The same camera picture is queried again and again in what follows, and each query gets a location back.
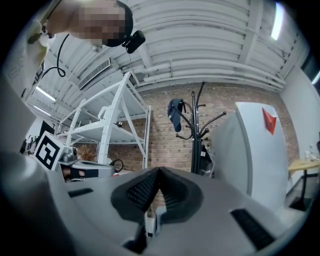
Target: black coat rack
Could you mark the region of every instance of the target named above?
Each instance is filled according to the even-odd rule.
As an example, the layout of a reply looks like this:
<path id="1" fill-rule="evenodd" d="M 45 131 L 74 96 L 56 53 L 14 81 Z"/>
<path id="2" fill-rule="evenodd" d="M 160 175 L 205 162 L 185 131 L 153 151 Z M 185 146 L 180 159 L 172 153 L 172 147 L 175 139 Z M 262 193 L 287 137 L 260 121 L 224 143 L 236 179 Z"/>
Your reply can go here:
<path id="1" fill-rule="evenodd" d="M 200 174 L 200 159 L 201 159 L 201 150 L 202 150 L 202 138 L 209 132 L 209 129 L 206 128 L 209 124 L 214 122 L 215 120 L 221 118 L 222 116 L 225 116 L 227 113 L 223 112 L 220 115 L 216 116 L 215 118 L 211 119 L 209 122 L 207 122 L 201 129 L 199 128 L 199 116 L 198 116 L 198 110 L 199 107 L 205 107 L 206 104 L 200 104 L 199 105 L 199 99 L 202 92 L 202 89 L 205 85 L 205 82 L 202 82 L 200 91 L 196 97 L 196 94 L 194 91 L 191 93 L 192 97 L 192 107 L 189 103 L 182 101 L 183 104 L 187 105 L 191 112 L 191 121 L 189 121 L 184 114 L 182 114 L 179 109 L 175 105 L 172 105 L 172 107 L 177 111 L 177 113 L 187 122 L 187 128 L 190 128 L 191 135 L 189 137 L 183 137 L 179 134 L 176 134 L 175 136 L 177 138 L 183 139 L 183 140 L 189 140 L 192 138 L 192 160 L 191 160 L 191 172 L 194 174 Z"/>

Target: brick wall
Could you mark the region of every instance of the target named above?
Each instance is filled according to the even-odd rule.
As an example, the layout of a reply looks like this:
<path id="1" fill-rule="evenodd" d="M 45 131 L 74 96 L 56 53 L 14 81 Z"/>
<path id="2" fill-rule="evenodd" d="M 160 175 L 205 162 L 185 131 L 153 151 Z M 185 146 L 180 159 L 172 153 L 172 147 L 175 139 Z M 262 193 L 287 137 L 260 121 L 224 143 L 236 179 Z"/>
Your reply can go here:
<path id="1" fill-rule="evenodd" d="M 146 94 L 142 95 L 145 102 L 151 105 L 152 109 L 148 152 L 149 167 L 165 166 L 190 171 L 192 141 L 176 138 L 176 132 L 167 117 L 167 107 L 173 98 L 182 98 L 191 103 L 192 90 L 197 94 L 199 88 L 199 84 L 176 85 L 175 87 L 147 91 Z M 200 98 L 200 103 L 206 104 L 206 107 L 199 109 L 200 127 L 213 117 L 226 111 L 227 116 L 218 119 L 208 126 L 210 131 L 212 131 L 212 129 L 228 117 L 228 113 L 235 111 L 235 102 L 258 102 L 274 106 L 285 134 L 289 162 L 291 163 L 299 156 L 297 137 L 291 118 L 282 99 L 277 93 L 244 85 L 235 86 L 231 84 L 220 85 L 206 83 Z M 182 131 L 179 134 L 188 136 L 190 130 L 185 128 L 186 122 L 184 120 L 181 122 L 181 125 Z M 134 121 L 134 126 L 138 135 L 143 138 L 145 122 L 143 120 L 136 120 Z M 124 124 L 124 128 L 128 129 L 129 127 L 127 124 Z M 210 141 L 210 133 L 207 133 L 206 137 L 208 137 Z M 110 146 L 109 157 L 111 159 L 122 159 L 126 170 L 137 171 L 142 168 L 143 158 L 138 146 Z"/>

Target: ceiling light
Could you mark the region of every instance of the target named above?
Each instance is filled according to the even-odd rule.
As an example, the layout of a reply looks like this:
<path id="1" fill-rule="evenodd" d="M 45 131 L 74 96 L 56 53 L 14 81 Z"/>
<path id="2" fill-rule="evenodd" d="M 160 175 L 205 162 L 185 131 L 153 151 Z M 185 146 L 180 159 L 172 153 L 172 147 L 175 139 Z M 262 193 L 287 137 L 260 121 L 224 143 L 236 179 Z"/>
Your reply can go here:
<path id="1" fill-rule="evenodd" d="M 281 4 L 279 3 L 275 3 L 275 18 L 274 18 L 274 24 L 273 24 L 273 28 L 272 28 L 272 33 L 271 33 L 271 37 L 274 40 L 278 40 L 280 31 L 281 31 L 281 27 L 282 27 L 282 23 L 284 20 L 284 14 L 285 14 L 285 10 L 282 7 Z"/>
<path id="2" fill-rule="evenodd" d="M 34 105 L 34 107 L 35 107 L 37 110 L 39 110 L 39 111 L 45 113 L 46 115 L 48 115 L 49 117 L 51 117 L 51 115 L 50 115 L 48 112 L 42 110 L 41 108 L 37 107 L 36 105 Z"/>
<path id="3" fill-rule="evenodd" d="M 50 100 L 56 102 L 56 99 L 52 97 L 50 94 L 46 93 L 44 90 L 42 90 L 39 86 L 36 88 L 40 93 L 42 93 L 44 96 L 47 96 Z"/>
<path id="4" fill-rule="evenodd" d="M 315 85 L 319 81 L 319 78 L 320 78 L 320 71 L 318 72 L 318 74 L 313 79 L 312 84 Z"/>

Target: white pipe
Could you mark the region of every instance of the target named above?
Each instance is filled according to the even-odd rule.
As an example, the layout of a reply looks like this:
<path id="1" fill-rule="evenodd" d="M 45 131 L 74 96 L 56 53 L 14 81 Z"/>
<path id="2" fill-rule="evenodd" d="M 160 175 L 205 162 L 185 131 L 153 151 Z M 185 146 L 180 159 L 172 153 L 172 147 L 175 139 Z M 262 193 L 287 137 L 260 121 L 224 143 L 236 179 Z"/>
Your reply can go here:
<path id="1" fill-rule="evenodd" d="M 247 77 L 247 78 L 252 78 L 252 79 L 256 79 L 271 85 L 274 85 L 276 87 L 278 87 L 279 89 L 282 89 L 283 86 L 268 80 L 264 77 L 255 75 L 255 74 L 250 74 L 250 73 L 245 73 L 245 72 L 241 72 L 241 71 L 234 71 L 234 70 L 228 70 L 228 69 L 219 69 L 219 68 L 198 68 L 198 69 L 187 69 L 187 70 L 179 70 L 179 71 L 173 71 L 173 72 L 168 72 L 168 73 L 164 73 L 164 74 L 158 74 L 158 75 L 154 75 L 154 76 L 150 76 L 150 77 L 146 77 L 144 78 L 145 82 L 151 82 L 151 81 L 158 81 L 160 79 L 166 79 L 166 78 L 174 78 L 174 77 L 181 77 L 181 76 L 190 76 L 190 75 L 215 75 L 215 74 L 220 74 L 220 75 L 236 75 L 236 76 L 240 76 L 240 77 Z"/>
<path id="2" fill-rule="evenodd" d="M 141 71 L 141 70 L 145 70 L 145 66 L 143 65 L 137 65 L 134 67 L 134 73 L 142 73 L 142 72 L 137 72 L 138 71 Z M 123 68 L 121 68 L 122 72 L 125 74 L 125 73 L 128 73 L 128 72 L 132 72 L 132 67 L 127 67 L 127 66 L 124 66 Z"/>
<path id="3" fill-rule="evenodd" d="M 184 75 L 184 76 L 176 76 L 176 77 L 170 77 L 170 78 L 163 78 L 163 79 L 159 79 L 157 81 L 150 81 L 150 82 L 143 82 L 141 83 L 141 87 L 143 86 L 147 86 L 147 85 L 150 85 L 150 84 L 153 84 L 154 82 L 156 83 L 161 83 L 161 82 L 166 82 L 166 81 L 173 81 L 173 80 L 182 80 L 182 79 L 205 79 L 205 78 L 215 78 L 215 79 L 228 79 L 228 80 L 231 80 L 231 81 L 246 81 L 246 82 L 251 82 L 251 83 L 254 83 L 256 85 L 260 85 L 259 87 L 261 88 L 270 88 L 272 90 L 277 90 L 276 88 L 268 85 L 268 84 L 265 84 L 265 83 L 262 83 L 262 82 L 258 82 L 258 81 L 254 81 L 254 80 L 251 80 L 251 79 L 246 79 L 246 78 L 243 78 L 243 77 L 236 77 L 236 76 L 229 76 L 229 75 Z"/>
<path id="4" fill-rule="evenodd" d="M 156 66 L 152 66 L 149 68 L 144 69 L 138 69 L 135 70 L 136 73 L 143 73 L 143 74 L 149 74 L 150 72 L 159 71 L 163 69 L 172 69 L 176 67 L 183 67 L 183 66 L 196 66 L 196 65 L 220 65 L 220 66 L 227 66 L 227 67 L 233 67 L 233 68 L 240 68 L 244 70 L 250 70 L 256 73 L 259 73 L 263 76 L 269 77 L 273 80 L 278 81 L 280 84 L 285 85 L 286 82 L 276 77 L 275 75 L 272 75 L 266 71 L 263 71 L 259 68 L 249 66 L 246 64 L 234 62 L 234 61 L 228 61 L 228 60 L 220 60 L 220 59 L 185 59 L 185 60 L 175 60 L 171 62 L 162 63 Z"/>

